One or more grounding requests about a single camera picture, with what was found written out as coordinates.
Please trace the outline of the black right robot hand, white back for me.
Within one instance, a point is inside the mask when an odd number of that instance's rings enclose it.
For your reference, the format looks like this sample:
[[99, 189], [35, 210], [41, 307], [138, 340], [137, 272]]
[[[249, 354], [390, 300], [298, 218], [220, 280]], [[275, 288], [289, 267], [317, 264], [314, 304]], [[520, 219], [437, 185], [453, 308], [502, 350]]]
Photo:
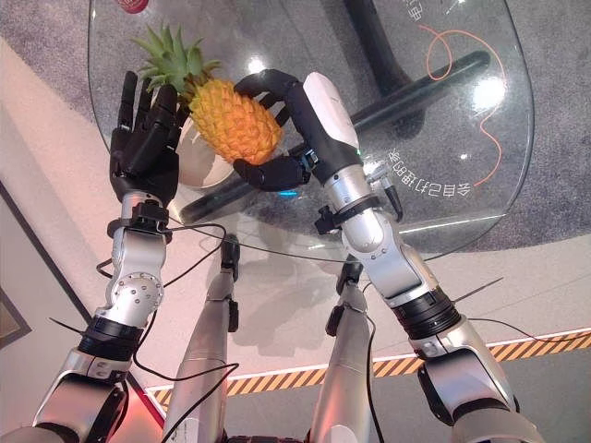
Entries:
[[276, 122], [291, 120], [303, 139], [303, 150], [296, 155], [276, 157], [260, 165], [243, 159], [234, 161], [238, 175], [263, 191], [282, 191], [306, 184], [315, 176], [325, 184], [333, 175], [350, 166], [361, 166], [359, 142], [352, 120], [341, 102], [338, 90], [318, 72], [301, 82], [276, 69], [264, 69], [242, 78], [235, 91], [242, 96], [264, 97], [265, 109], [283, 102]]

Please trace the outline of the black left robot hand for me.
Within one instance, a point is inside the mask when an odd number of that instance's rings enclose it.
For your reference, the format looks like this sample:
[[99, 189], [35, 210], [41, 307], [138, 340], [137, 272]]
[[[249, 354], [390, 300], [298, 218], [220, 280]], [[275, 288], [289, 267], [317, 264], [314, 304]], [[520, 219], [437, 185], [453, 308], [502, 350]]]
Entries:
[[188, 118], [188, 108], [178, 103], [171, 85], [158, 95], [143, 81], [136, 98], [138, 75], [127, 71], [124, 78], [117, 125], [110, 144], [109, 178], [119, 200], [130, 192], [144, 192], [166, 208], [174, 199], [179, 180], [176, 148]]

